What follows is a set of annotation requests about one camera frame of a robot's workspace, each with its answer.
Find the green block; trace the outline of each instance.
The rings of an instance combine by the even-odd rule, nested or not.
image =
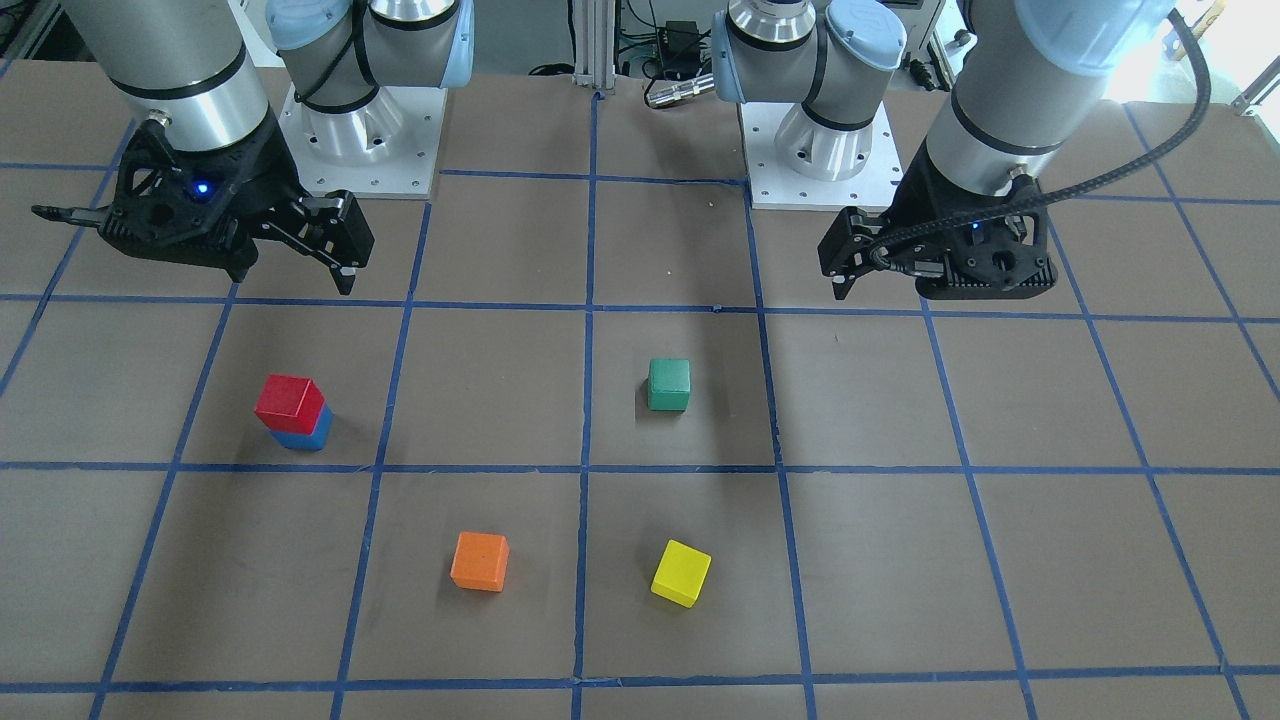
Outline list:
[[[692,389],[689,360],[654,357],[649,360],[649,410],[684,413]]]

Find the black band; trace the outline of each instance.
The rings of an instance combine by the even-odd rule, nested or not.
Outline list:
[[[444,23],[449,22],[453,18],[453,15],[458,13],[458,5],[461,4],[462,0],[457,0],[439,15],[426,18],[425,20],[396,20],[392,18],[384,18],[378,13],[370,13],[370,15],[372,15],[374,22],[376,22],[380,26],[387,26],[392,29],[402,29],[406,32],[416,32],[420,29],[431,29],[433,27],[440,27]]]
[[[1043,147],[1025,147],[1023,145],[1014,145],[1011,142],[1005,142],[998,137],[993,137],[987,133],[987,131],[979,128],[977,123],[969,119],[965,114],[964,108],[960,106],[960,97],[952,92],[951,94],[951,111],[956,114],[956,119],[960,120],[960,127],[965,129],[969,135],[974,137],[978,142],[991,147],[992,150],[998,150],[1006,155],[1048,155],[1050,152],[1057,150],[1062,146],[1061,142],[1053,145],[1046,145]]]
[[[311,108],[316,113],[324,113],[325,115],[344,115],[347,113],[353,113],[353,111],[364,108],[365,105],[369,105],[370,102],[372,102],[374,97],[378,96],[378,91],[379,90],[381,90],[381,88],[380,87],[375,87],[375,88],[372,88],[372,90],[369,91],[369,95],[366,95],[366,96],[364,96],[360,100],[356,100],[353,102],[347,102],[346,105],[316,105],[315,102],[303,102],[303,105],[306,105],[307,108]]]
[[[827,15],[818,19],[818,63],[813,69],[813,85],[809,86],[809,95],[805,96],[804,104],[808,105],[818,99],[818,94],[822,92],[822,78],[827,74]]]
[[[801,45],[808,42],[809,36],[813,35],[813,31],[810,29],[809,32],[805,33],[804,37],[800,37],[797,40],[790,40],[787,42],[765,42],[759,37],[755,37],[753,35],[746,35],[746,31],[733,24],[733,20],[728,20],[724,24],[728,26],[728,31],[733,33],[733,37],[737,37],[739,40],[741,40],[746,45],[750,45],[751,47],[755,47],[756,50],[764,50],[765,53],[783,53],[786,50],[795,50],[796,47],[800,47]]]
[[[374,69],[369,67],[369,53],[365,50],[365,14],[369,13],[369,0],[356,0],[356,6],[351,15],[351,37],[356,41],[356,64],[360,65],[360,77],[365,82],[378,87],[374,79]]]
[[[801,102],[800,109],[804,110],[804,114],[808,115],[810,120],[818,123],[824,128],[836,129],[840,132],[854,132],[855,129],[863,129],[864,127],[872,124],[872,120],[876,119],[876,115],[872,115],[870,118],[867,118],[860,123],[837,123],[836,120],[828,120],[827,118],[819,115],[817,111],[814,111],[813,108],[809,106],[808,101]]]
[[[248,58],[248,49],[246,49],[244,44],[241,42],[241,51],[236,55],[236,59],[232,60],[232,64],[219,70],[218,74],[209,79],[200,81],[196,85],[174,87],[170,90],[146,90],[142,87],[133,87],[132,85],[124,85],[114,78],[110,79],[115,83],[115,87],[119,87],[124,92],[143,100],[186,100],[187,97],[204,95],[236,77],[236,73],[244,67],[246,58]]]

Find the cylindrical connector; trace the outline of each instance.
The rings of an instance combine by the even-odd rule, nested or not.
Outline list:
[[[650,108],[666,108],[667,105],[675,105],[681,100],[695,97],[712,90],[716,90],[716,76],[698,76],[669,87],[663,87],[662,90],[654,90],[645,96],[645,101]]]

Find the red block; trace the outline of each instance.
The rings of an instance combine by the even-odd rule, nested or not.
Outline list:
[[[257,396],[253,414],[278,433],[308,436],[316,429],[324,395],[311,378],[271,374]]]

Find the stacked blocks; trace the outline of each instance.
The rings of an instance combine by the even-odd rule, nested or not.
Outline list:
[[[271,374],[253,414],[276,442],[291,450],[320,450],[329,438],[333,411],[311,378]]]
[[[511,547],[503,536],[460,533],[453,551],[449,577],[453,584],[468,591],[502,592],[507,582],[507,557]]]
[[[692,607],[703,592],[712,556],[676,541],[667,541],[667,550],[658,562],[658,573],[649,589],[658,597]]]
[[[649,410],[684,413],[689,407],[691,388],[689,360],[649,360]]]

